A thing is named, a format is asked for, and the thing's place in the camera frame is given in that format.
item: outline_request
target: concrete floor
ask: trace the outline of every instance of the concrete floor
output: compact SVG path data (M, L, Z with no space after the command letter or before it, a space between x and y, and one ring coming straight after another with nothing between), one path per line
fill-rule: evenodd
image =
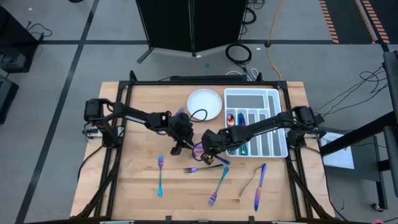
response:
M278 2L267 0L266 5L256 11L257 22L248 26L243 39L267 37ZM132 0L85 0L78 4L65 0L1 0L0 3L23 25L31 20L52 29L53 36L46 40L80 40L93 3L98 3L98 7L88 40L145 39L137 6ZM330 40L318 0L285 0L274 38ZM265 80L276 80L277 74L266 57L264 46L249 44L248 47L253 52L248 68L257 68ZM20 88L6 123L0 127L0 168L4 171L0 174L1 223L16 221L62 88L68 81L72 60L79 56L77 48L73 44L41 45L29 73L9 76ZM392 51L398 46L389 48ZM101 82L125 80L130 70L135 71L139 80L158 80L171 75L222 75L239 70L225 57L224 47L200 53L201 58L155 49L138 64L136 60L146 50L146 45L83 46L80 57L75 58L78 64L25 222L68 218L76 190L76 173L86 147L81 135L83 107L87 99L98 96ZM233 54L243 53L237 50ZM284 80L304 82L313 108L319 108L332 96L359 82L360 72L375 71L382 63L379 45L278 44L271 47L271 54ZM374 83L365 83L337 108L369 98L373 87ZM389 91L385 89L367 103L327 116L323 126L354 129L391 109ZM352 221L395 217L398 200L388 172L385 179L390 209L383 213L369 206L377 201L373 182L328 175L331 201L339 209L343 198L343 215Z

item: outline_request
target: fork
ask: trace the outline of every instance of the fork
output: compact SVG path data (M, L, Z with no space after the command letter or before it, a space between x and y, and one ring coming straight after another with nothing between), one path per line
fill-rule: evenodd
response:
M163 167L163 155L159 154L157 156L157 165L159 166L159 188L157 190L157 195L161 197L163 195L162 191L162 167Z
M218 189L219 189L221 183L223 182L226 173L228 173L228 171L229 171L229 168L228 168L228 167L225 167L225 168L224 168L223 176L221 177L221 180L220 180L220 182L218 183L218 186L217 186L217 188L216 188L216 191L211 195L211 197L210 197L210 199L209 199L209 206L212 207L212 206L214 205L214 203L216 202L216 199L217 199L217 191L218 191Z
M191 173L196 172L196 171L198 171L198 170L211 169L211 168L222 168L222 167L224 167L223 164L218 164L218 165L211 166L211 167L202 167L202 168L190 167L190 168L184 168L183 171L184 171L184 173L191 174Z

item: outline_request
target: wooden table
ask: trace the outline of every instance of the wooden table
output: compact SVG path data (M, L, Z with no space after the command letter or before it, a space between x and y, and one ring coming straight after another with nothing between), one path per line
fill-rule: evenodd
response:
M266 86L239 86L240 88L266 88ZM302 82L289 82L289 95L292 107L308 105ZM130 106L146 112L171 111L175 113L186 106L188 96L195 90L209 88L216 91L224 101L224 89L236 86L133 86ZM116 99L118 82L104 82L100 98ZM224 116L220 113L215 119L195 123L194 142L199 142L206 129L217 132L224 127ZM173 220L248 220L254 216L261 220L295 220L290 193L290 185L285 159L256 159L223 157L231 161L230 170L218 191L214 207L208 206L208 199L216 188L223 173L222 169L184 174L182 168L206 166L189 159L190 151L183 149L181 155L171 156L175 142L167 136L159 136L143 125L128 122L118 176L112 219L114 220L164 220L171 215ZM318 149L316 140L307 139L309 147ZM86 148L90 155L101 145L100 139L91 140ZM71 215L79 213L98 189L103 168L105 149L93 156L84 166L77 186ZM162 173L163 197L157 196L159 168L157 155L164 155ZM302 149L302 160L308 189L323 208L333 215L326 187L325 171L321 157L316 152ZM248 185L242 196L239 193L252 177L254 169L263 162L267 171L262 188L259 211L254 212L254 194L258 186L260 172ZM305 217L305 207L299 188L300 209ZM108 193L104 195L105 213Z

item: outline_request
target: yellow cable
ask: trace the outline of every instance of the yellow cable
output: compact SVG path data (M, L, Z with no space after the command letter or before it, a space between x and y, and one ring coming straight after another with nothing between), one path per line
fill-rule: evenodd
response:
M276 18L278 17L278 13L279 13L280 7L282 6L283 1L284 1L284 0L280 0L280 1L279 1L278 7L277 7L276 12L275 12L275 15L274 15L274 18L272 19L272 24L271 24L271 29L270 29L270 31L269 31L269 36L268 36L267 44L269 44L269 42L270 42L270 40L271 40L272 31L274 30L274 24L275 24ZM269 52L268 52L268 47L266 47L266 52L267 52L268 59L269 59L271 65L272 65L272 68L274 68L275 72L278 73L279 80L282 80L282 75L280 74L278 68L274 65L274 62L273 62L272 59L271 59L271 55L270 55Z

